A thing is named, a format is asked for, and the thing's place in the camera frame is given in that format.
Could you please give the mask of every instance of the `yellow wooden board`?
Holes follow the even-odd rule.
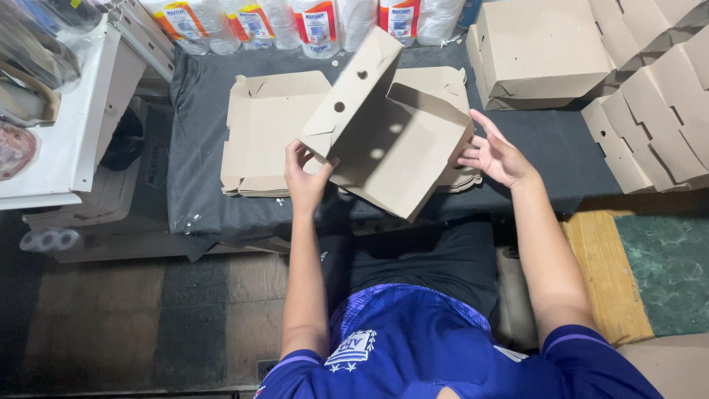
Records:
[[[579,212],[562,228],[579,260],[601,334],[614,346],[653,338],[613,216]]]

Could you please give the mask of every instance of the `table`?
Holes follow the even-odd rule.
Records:
[[[399,67],[464,67],[470,106],[482,109],[465,49],[465,35],[462,39],[460,44],[452,42],[444,48],[407,48]],[[320,70],[334,84],[351,56],[311,60],[300,50],[242,49],[229,56],[193,57],[178,51],[170,86],[175,117],[168,208],[170,231],[182,237],[191,258],[198,258],[216,242],[244,246],[290,231],[289,198],[228,197],[220,190],[223,142],[229,135],[229,90],[235,76]],[[337,67],[332,65],[333,60],[339,63]],[[622,193],[579,109],[572,104],[564,110],[485,112],[539,170],[558,212],[574,212],[584,197]],[[466,192],[433,195],[419,218],[444,221],[482,212],[511,212],[511,205],[510,191],[484,177],[482,185]],[[358,197],[339,194],[329,187],[316,221],[323,226],[375,221],[385,215]]]

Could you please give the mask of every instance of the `hand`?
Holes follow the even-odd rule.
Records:
[[[340,160],[336,158],[326,163],[320,172],[311,175],[303,170],[303,166],[313,158],[313,153],[306,154],[307,150],[298,139],[286,147],[286,184],[291,193],[293,215],[314,217],[323,199],[325,184]]]
[[[507,141],[497,126],[480,112],[471,109],[470,117],[483,126],[487,139],[473,136],[470,144],[477,149],[467,149],[460,153],[458,164],[477,168],[510,189],[527,176],[537,171],[522,153]]]

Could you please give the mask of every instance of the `green mat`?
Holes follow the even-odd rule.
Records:
[[[709,219],[615,218],[652,331],[709,332]]]

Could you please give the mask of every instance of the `person's left hand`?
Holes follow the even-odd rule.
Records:
[[[291,193],[294,217],[315,216],[315,210],[323,199],[325,184],[340,162],[336,158],[323,165],[320,172],[311,175],[303,170],[303,166],[313,157],[313,153],[306,153],[307,150],[298,139],[293,140],[293,143],[286,147],[286,183]]]

